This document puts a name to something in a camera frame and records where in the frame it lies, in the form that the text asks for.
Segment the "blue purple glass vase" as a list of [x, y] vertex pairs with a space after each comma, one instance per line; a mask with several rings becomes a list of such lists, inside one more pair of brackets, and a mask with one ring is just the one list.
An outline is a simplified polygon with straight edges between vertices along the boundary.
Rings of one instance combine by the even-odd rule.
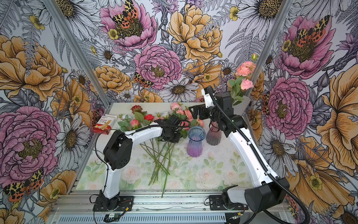
[[202, 142], [206, 138], [206, 132], [202, 127], [192, 127], [187, 132], [189, 142], [187, 144], [186, 152], [191, 157], [199, 157], [202, 154]]

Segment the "dark pink glass vase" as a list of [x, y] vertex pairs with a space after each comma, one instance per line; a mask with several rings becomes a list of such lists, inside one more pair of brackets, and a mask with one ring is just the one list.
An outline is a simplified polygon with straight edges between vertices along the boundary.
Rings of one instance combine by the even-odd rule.
[[222, 131], [216, 122], [211, 121], [209, 124], [209, 131], [206, 135], [206, 141], [211, 146], [216, 146], [221, 142]]

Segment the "pink rose stem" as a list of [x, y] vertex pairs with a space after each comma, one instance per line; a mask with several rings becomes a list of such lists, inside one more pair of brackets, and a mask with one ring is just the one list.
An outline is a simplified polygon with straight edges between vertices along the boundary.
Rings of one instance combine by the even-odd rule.
[[244, 92], [253, 88], [253, 82], [245, 77], [239, 77], [235, 80], [230, 79], [227, 82], [227, 89], [233, 99], [233, 106], [240, 104], [244, 101]]
[[248, 80], [252, 79], [253, 73], [256, 69], [256, 62], [258, 60], [258, 55], [253, 54], [251, 60], [243, 62], [235, 72], [235, 79], [246, 78]]

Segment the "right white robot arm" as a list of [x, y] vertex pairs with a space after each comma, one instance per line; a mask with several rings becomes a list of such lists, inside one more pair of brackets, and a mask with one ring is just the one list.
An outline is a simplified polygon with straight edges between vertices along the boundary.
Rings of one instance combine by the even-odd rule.
[[242, 189], [237, 185], [222, 191], [224, 205], [230, 208], [237, 204], [247, 205], [254, 213], [266, 211], [283, 202], [289, 183], [269, 166], [255, 144], [247, 123], [241, 115], [234, 113], [233, 99], [228, 92], [214, 93], [212, 87], [201, 91], [204, 104], [189, 108], [192, 116], [216, 122], [230, 142], [235, 146], [251, 176], [252, 187]]

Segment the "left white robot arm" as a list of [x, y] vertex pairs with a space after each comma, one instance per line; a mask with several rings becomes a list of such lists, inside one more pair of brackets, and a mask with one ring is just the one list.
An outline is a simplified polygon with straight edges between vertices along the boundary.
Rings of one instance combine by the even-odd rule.
[[129, 163], [133, 148], [153, 138], [166, 142], [178, 143], [180, 131], [189, 128], [191, 123], [172, 115], [168, 119], [157, 119], [151, 124], [134, 131], [114, 130], [103, 149], [104, 158], [100, 159], [107, 166], [107, 177], [103, 189], [94, 203], [94, 212], [118, 211], [122, 208], [120, 197], [120, 178], [124, 167]]

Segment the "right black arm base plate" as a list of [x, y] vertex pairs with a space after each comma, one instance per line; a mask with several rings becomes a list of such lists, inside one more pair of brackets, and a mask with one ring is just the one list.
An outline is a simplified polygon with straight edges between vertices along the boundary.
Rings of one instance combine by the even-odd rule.
[[232, 203], [226, 196], [210, 195], [209, 207], [212, 211], [245, 211], [248, 206], [242, 203]]

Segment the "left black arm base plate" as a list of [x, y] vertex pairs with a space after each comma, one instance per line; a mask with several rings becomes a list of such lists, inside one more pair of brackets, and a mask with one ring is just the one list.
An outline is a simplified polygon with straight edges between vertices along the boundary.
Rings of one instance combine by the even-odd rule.
[[133, 201], [133, 196], [115, 196], [112, 199], [107, 199], [105, 196], [98, 196], [92, 210], [94, 212], [131, 211]]

